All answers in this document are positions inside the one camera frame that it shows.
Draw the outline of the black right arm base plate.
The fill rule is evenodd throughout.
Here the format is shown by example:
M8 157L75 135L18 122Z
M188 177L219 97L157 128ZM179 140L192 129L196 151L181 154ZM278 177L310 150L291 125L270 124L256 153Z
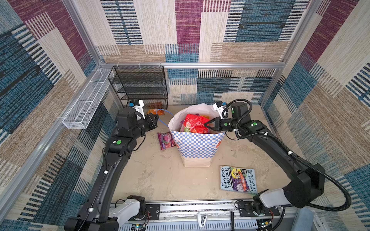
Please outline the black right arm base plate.
M275 217L280 216L278 207L266 208L253 200L237 200L234 207L241 217Z

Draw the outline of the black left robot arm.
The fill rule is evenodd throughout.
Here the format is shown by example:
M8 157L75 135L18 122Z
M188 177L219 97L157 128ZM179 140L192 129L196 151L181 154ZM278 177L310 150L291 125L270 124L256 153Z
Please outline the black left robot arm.
M117 231L131 218L146 215L145 198L129 196L123 205L111 210L111 201L122 171L138 147L137 139L158 126L159 116L143 115L132 107L121 109L116 126L103 148L103 163L92 191L74 218L68 218L66 231Z

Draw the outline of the orange snack bag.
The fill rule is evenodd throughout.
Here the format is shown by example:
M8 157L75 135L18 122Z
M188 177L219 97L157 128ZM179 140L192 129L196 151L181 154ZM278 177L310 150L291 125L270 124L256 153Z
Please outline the orange snack bag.
M152 113L154 115L164 115L165 112L163 111L162 102L150 103L148 106L148 113Z

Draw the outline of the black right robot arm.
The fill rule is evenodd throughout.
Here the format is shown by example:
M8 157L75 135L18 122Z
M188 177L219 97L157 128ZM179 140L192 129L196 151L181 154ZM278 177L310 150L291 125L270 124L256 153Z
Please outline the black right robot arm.
M260 147L286 173L290 183L276 190L265 190L254 196L251 208L256 216L263 216L275 206L303 208L324 193L324 168L316 164L307 167L291 157L292 151L271 134L259 120L251 120L251 102L243 99L230 104L218 101L213 109L219 113L204 126L212 131L236 132L239 140L247 139Z

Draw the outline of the purple Fox's candy bag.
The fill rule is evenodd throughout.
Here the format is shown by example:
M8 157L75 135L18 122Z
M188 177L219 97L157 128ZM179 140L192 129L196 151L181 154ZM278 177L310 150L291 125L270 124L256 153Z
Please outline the purple Fox's candy bag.
M159 139L161 150L166 150L168 148L176 146L175 141L170 132L158 133L158 139Z

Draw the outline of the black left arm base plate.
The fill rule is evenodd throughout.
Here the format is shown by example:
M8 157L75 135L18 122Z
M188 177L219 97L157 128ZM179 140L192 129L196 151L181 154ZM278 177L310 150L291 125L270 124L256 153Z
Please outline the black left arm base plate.
M151 221L151 220L159 220L160 219L160 211L161 211L161 205L160 204L147 204L145 206L145 214L142 216L137 215L136 217L133 217L129 219L129 221L138 221L138 222L144 222L144 221Z

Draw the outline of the blue checkered paper bag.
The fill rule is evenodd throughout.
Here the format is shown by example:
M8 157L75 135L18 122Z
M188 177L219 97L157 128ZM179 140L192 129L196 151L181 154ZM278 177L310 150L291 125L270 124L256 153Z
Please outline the blue checkered paper bag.
M189 114L219 118L219 113L207 104L191 105L175 114L164 125L169 129L180 153L184 167L210 167L225 134L223 132L193 133L180 131L181 122Z

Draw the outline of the red candy bag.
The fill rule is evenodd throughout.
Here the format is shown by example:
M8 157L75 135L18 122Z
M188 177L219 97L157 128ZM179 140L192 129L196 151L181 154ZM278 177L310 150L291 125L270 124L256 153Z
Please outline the red candy bag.
M185 120L182 123L180 132L208 134L210 130L204 127L204 123L208 121L208 119L200 115L187 114Z

